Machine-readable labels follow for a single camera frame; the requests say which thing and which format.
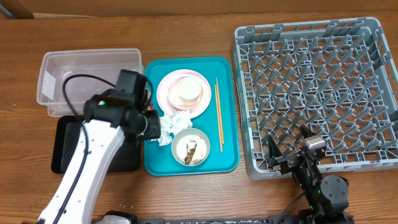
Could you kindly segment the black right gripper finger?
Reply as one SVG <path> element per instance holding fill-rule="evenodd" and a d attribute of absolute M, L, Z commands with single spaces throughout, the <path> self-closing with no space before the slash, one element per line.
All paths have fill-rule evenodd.
<path fill-rule="evenodd" d="M 267 142 L 269 146 L 269 167 L 271 168 L 279 165 L 277 158 L 281 157 L 282 153 L 270 134 L 267 136 Z"/>
<path fill-rule="evenodd" d="M 305 125 L 300 126 L 300 131 L 301 131 L 304 139 L 308 139 L 308 138 L 312 138 L 312 137 L 316 136 L 316 134 L 313 131 L 311 131 L 310 129 L 308 129 Z"/>

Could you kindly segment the white napkin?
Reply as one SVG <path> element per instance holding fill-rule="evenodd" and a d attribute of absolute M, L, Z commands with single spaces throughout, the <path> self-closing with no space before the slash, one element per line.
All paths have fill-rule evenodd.
<path fill-rule="evenodd" d="M 159 146 L 166 146 L 172 142 L 170 133 L 172 132 L 172 117 L 165 114 L 160 117 L 160 138 L 158 138 Z"/>
<path fill-rule="evenodd" d="M 191 121 L 191 114 L 189 110 L 183 111 L 174 111 L 174 115 L 172 116 L 172 125 L 171 125 L 171 133 L 176 135 L 180 131 L 191 128 L 193 123 Z"/>

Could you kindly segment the grey bowl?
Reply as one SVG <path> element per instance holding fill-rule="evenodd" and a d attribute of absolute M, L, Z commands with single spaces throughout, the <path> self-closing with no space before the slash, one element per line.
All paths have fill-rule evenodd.
<path fill-rule="evenodd" d="M 183 166 L 198 166 L 210 153 L 207 135 L 195 128 L 180 131 L 172 141 L 172 155 Z"/>

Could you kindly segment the rice pile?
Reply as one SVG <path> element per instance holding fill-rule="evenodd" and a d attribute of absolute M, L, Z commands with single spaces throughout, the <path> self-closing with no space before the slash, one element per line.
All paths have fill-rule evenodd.
<path fill-rule="evenodd" d="M 191 139 L 194 139 L 197 141 L 197 148 L 193 155 L 191 163 L 185 164 L 184 159 L 187 155 L 186 145 L 187 145 L 187 142 Z M 178 141 L 177 147 L 176 147 L 176 153 L 177 153 L 178 159 L 183 164 L 190 165 L 190 166 L 201 163 L 205 159 L 207 151 L 208 151 L 208 148 L 207 148 L 205 140 L 197 135 L 186 135 L 186 136 L 182 137 L 181 140 Z"/>

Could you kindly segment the brown food scrap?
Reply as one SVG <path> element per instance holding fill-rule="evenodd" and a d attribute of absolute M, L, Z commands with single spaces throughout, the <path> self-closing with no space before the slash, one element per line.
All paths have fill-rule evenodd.
<path fill-rule="evenodd" d="M 189 140 L 187 142 L 186 148 L 187 148 L 187 155 L 186 155 L 186 157 L 184 159 L 184 163 L 185 164 L 189 164 L 189 163 L 191 163 L 193 155 L 194 155 L 194 153 L 196 151 L 197 141 L 194 140 L 194 139 Z"/>

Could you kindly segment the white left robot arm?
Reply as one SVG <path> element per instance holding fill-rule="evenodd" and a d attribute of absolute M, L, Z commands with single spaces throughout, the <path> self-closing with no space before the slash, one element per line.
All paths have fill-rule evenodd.
<path fill-rule="evenodd" d="M 159 112 L 131 100 L 94 95 L 83 117 L 75 152 L 39 223 L 91 223 L 104 177 L 125 138 L 160 137 Z"/>

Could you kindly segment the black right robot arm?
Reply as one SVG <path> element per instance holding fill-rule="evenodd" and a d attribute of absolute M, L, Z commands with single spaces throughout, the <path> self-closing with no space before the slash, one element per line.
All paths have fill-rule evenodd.
<path fill-rule="evenodd" d="M 337 175 L 322 176 L 317 162 L 326 155 L 326 141 L 302 125 L 303 147 L 294 155 L 284 156 L 271 136 L 267 137 L 269 146 L 269 165 L 280 167 L 281 174 L 292 174 L 302 193 L 297 196 L 279 216 L 269 217 L 269 223 L 353 223 L 346 216 L 348 208 L 349 182 Z M 300 210 L 295 216 L 287 212 L 302 198 L 309 204 L 308 209 Z"/>

